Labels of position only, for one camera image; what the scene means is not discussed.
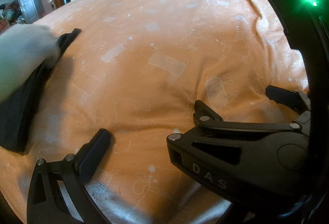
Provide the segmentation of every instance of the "white lettering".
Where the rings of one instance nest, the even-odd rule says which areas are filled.
[[[218,187],[222,188],[222,189],[226,189],[226,184],[227,182],[224,180],[219,180],[218,181]]]
[[[193,171],[195,172],[195,173],[200,173],[200,168],[199,168],[199,166],[198,165],[196,165],[195,163],[193,163]]]
[[[207,174],[204,176],[204,178],[210,179],[210,181],[213,182],[213,180],[211,179],[210,172],[207,172]]]

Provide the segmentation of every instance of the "white glove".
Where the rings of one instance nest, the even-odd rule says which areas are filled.
[[[17,24],[0,35],[0,102],[20,87],[45,61],[52,68],[60,56],[46,26]]]

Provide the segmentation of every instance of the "bed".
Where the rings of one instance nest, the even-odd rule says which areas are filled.
[[[290,122],[266,86],[308,89],[267,0],[77,0],[36,24],[82,33],[47,83],[26,152],[0,149],[0,190],[23,223],[35,162],[76,153],[99,128],[116,142],[86,188],[112,223],[216,223],[230,203],[170,163],[166,137],[194,126],[195,100],[224,121]]]

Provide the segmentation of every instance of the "round joint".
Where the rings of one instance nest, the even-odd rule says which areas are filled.
[[[297,124],[297,123],[290,123],[289,126],[293,129],[299,129],[300,128],[300,125]]]
[[[68,154],[67,156],[65,156],[66,161],[71,161],[73,158],[74,158],[74,154]]]
[[[41,159],[39,159],[39,160],[37,161],[37,165],[42,165],[42,164],[43,164],[43,162],[44,162],[44,159],[43,159],[43,158],[41,158]]]
[[[209,120],[209,119],[210,119],[209,116],[201,116],[201,117],[200,117],[200,120],[201,120],[201,121],[207,121],[207,120]]]
[[[180,133],[173,133],[168,136],[169,140],[178,140],[181,137]]]

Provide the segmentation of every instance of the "orange bed sheet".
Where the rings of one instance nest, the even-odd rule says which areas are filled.
[[[267,0],[78,0],[36,24],[82,33],[47,83],[26,153],[0,149],[0,190],[24,223],[37,159],[61,160],[99,128],[116,142],[87,190],[112,223],[215,223],[229,202],[170,163],[166,137],[194,126],[197,99],[225,121],[289,122],[266,86],[308,88]]]

